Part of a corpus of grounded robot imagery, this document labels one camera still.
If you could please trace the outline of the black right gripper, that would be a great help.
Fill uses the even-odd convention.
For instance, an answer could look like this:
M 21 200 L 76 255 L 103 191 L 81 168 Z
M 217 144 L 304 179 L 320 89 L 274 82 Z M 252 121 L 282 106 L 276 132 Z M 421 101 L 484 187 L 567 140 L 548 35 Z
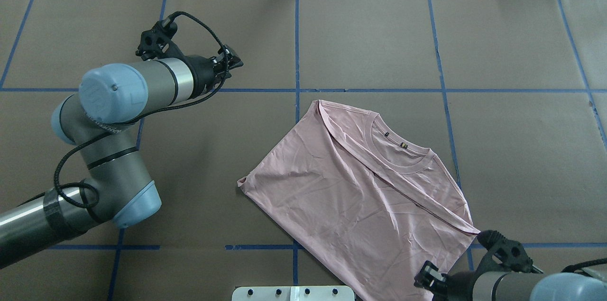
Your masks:
M 474 273 L 440 273 L 431 261 L 425 261 L 414 277 L 414 286 L 434 294 L 434 301 L 472 301 Z

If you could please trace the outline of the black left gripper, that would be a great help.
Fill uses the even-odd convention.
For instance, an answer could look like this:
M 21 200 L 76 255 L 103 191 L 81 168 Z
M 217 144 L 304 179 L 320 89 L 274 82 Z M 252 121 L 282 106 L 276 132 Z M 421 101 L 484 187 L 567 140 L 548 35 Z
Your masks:
M 189 98 L 197 98 L 215 89 L 215 86 L 226 78 L 227 71 L 241 66 L 244 66 L 242 59 L 228 45 L 223 45 L 218 50 L 218 55 L 210 58 L 189 55 L 188 67 L 193 77 L 193 91 Z

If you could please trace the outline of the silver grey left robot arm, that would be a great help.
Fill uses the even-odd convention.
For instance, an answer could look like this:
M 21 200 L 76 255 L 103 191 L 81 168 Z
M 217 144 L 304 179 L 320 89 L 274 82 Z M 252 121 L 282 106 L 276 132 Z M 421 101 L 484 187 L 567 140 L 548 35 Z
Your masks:
M 47 191 L 1 215 L 1 267 L 112 221 L 126 229 L 161 208 L 161 198 L 129 129 L 154 113 L 211 97 L 243 65 L 229 46 L 217 56 L 145 55 L 145 61 L 89 70 L 78 92 L 51 117 L 73 145 Z

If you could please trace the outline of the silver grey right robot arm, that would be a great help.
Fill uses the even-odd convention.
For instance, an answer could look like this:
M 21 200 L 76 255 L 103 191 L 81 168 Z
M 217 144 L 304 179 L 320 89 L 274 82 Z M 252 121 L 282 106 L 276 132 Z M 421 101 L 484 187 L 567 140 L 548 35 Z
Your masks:
M 606 281 L 579 273 L 477 271 L 442 274 L 427 261 L 414 286 L 434 301 L 605 301 Z

